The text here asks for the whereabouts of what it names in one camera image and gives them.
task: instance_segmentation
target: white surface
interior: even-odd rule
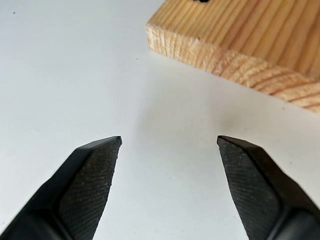
[[[150,52],[161,3],[0,1],[0,232],[73,149],[114,135],[95,240],[247,239],[217,135],[262,145],[320,204],[320,115]]]

